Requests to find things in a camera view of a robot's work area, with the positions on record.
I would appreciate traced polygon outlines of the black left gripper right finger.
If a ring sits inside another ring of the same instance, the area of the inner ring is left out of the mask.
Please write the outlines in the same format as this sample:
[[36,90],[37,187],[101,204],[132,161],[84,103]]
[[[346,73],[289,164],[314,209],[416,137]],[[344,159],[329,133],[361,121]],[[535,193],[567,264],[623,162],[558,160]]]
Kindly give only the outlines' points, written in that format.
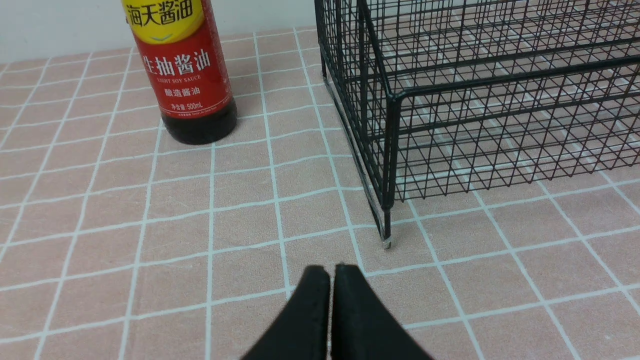
[[361,269],[334,270],[331,357],[334,360],[431,360],[370,287]]

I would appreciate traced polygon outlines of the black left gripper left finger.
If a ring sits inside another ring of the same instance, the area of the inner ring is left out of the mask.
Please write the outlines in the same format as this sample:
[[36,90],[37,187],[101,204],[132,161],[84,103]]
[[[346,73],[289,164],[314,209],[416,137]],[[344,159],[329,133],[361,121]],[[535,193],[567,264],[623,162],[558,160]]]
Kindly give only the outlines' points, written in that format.
[[326,359],[330,290],[324,267],[308,265],[286,305],[243,359]]

